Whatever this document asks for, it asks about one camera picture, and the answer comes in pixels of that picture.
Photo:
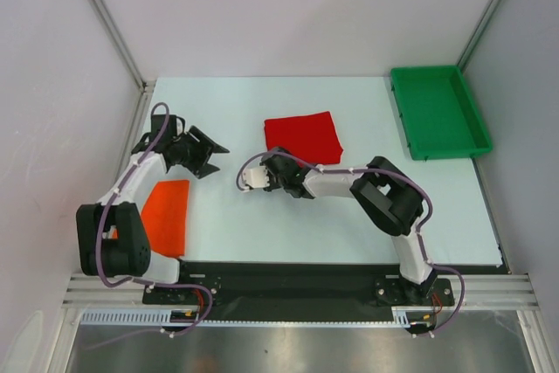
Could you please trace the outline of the red t-shirt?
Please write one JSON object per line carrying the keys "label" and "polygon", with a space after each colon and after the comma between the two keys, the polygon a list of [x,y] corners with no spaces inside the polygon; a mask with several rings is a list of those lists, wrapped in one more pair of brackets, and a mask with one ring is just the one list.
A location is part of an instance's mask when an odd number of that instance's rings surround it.
{"label": "red t-shirt", "polygon": [[309,163],[339,164],[343,148],[329,111],[264,121],[266,147],[283,148]]}

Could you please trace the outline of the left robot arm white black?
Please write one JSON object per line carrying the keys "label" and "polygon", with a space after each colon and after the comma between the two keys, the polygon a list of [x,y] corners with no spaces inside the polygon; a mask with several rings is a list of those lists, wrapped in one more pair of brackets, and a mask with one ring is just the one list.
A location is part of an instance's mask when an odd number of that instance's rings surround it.
{"label": "left robot arm white black", "polygon": [[141,212],[171,168],[183,167],[202,179],[219,171],[210,163],[211,156],[229,152],[199,128],[186,128],[180,116],[152,116],[150,130],[133,147],[128,166],[112,189],[77,209],[83,274],[97,276],[110,287],[129,280],[162,283],[163,293],[172,301],[186,301],[193,292],[192,280],[180,273],[177,257],[155,251]]}

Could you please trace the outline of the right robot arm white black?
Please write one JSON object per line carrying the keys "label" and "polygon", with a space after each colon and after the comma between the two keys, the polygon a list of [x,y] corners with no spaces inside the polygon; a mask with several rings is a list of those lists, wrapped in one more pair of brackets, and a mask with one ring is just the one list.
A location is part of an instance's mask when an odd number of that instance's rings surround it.
{"label": "right robot arm white black", "polygon": [[374,226],[391,237],[404,297],[423,304],[433,296],[437,274],[420,237],[423,204],[429,200],[388,159],[377,156],[364,168],[329,169],[303,163],[279,148],[266,154],[260,166],[266,180],[263,190],[283,189],[294,198],[355,199]]}

